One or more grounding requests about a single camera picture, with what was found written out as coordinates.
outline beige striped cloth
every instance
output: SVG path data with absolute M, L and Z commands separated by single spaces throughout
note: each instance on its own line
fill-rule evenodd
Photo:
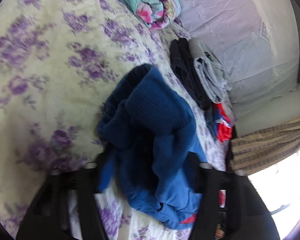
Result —
M 251 175 L 300 150 L 300 117 L 231 140 L 234 170 Z

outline window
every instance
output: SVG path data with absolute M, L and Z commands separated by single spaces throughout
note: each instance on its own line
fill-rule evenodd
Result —
M 300 151 L 249 179 L 268 210 L 277 212 L 272 218 L 283 239 L 300 219 Z

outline folded gray clothing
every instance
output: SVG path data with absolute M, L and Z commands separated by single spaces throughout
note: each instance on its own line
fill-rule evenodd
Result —
M 208 97 L 214 103 L 224 100 L 224 92 L 232 89 L 228 75 L 202 39 L 189 40 L 189 49 L 194 58 L 194 68 Z

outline blue garment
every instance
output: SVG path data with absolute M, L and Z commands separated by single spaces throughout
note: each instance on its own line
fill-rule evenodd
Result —
M 214 140 L 217 139 L 216 123 L 214 120 L 213 109 L 210 107 L 208 110 L 204 111 L 204 118 L 206 120 L 207 128 Z
M 118 182 L 131 207 L 171 229 L 193 226 L 180 224 L 198 211 L 201 199 L 188 181 L 195 167 L 185 165 L 190 150 L 202 162 L 206 157 L 191 108 L 156 67 L 141 65 L 120 81 L 97 131 L 116 148 Z

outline blue sweater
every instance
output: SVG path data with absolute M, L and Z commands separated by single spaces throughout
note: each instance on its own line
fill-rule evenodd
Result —
M 201 194 L 189 186 L 195 168 L 184 165 L 188 151 L 206 158 L 191 108 L 156 67 L 136 67 L 119 82 L 97 131 L 116 149 L 117 178 L 130 206 L 168 228 L 191 227 L 181 222 L 197 212 Z

